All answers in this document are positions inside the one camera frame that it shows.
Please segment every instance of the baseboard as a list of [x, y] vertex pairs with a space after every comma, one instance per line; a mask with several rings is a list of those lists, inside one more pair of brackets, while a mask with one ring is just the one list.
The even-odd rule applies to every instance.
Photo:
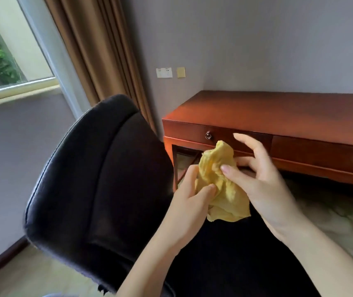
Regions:
[[29, 245], [28, 240], [23, 236], [17, 242], [12, 244], [5, 252], [0, 255], [0, 269], [3, 268], [10, 260]]

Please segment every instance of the chair backrest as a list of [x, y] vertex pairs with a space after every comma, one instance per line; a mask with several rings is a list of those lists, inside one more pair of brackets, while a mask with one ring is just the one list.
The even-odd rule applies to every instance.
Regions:
[[115, 292], [172, 199], [173, 167], [132, 101], [116, 95], [80, 118], [28, 202], [28, 239]]

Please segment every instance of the fingernail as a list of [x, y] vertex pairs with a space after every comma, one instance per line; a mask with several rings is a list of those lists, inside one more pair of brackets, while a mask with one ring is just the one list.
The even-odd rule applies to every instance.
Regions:
[[220, 169], [222, 170], [223, 173], [228, 173], [230, 171], [230, 166], [229, 165], [221, 165]]

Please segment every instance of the hand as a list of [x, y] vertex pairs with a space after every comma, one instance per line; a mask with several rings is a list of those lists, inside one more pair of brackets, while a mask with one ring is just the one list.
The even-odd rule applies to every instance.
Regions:
[[238, 166], [249, 166], [253, 169], [256, 177], [248, 176], [228, 165], [221, 166], [222, 172], [247, 193], [273, 235], [285, 243], [287, 232], [306, 221], [306, 218], [298, 209], [294, 197], [262, 143], [245, 134], [235, 133], [234, 138], [253, 150], [255, 157], [239, 157], [235, 160]]
[[207, 216], [208, 205], [217, 191], [214, 184], [195, 194], [198, 165], [191, 165], [184, 180], [174, 193], [170, 207], [156, 232], [170, 248], [179, 252], [198, 233]]

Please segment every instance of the metal drawer pull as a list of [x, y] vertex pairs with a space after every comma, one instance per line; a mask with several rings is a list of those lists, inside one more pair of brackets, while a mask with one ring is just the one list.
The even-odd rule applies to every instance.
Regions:
[[207, 131], [207, 133], [205, 134], [205, 138], [206, 138], [207, 140], [212, 139], [212, 134], [210, 134], [209, 131]]

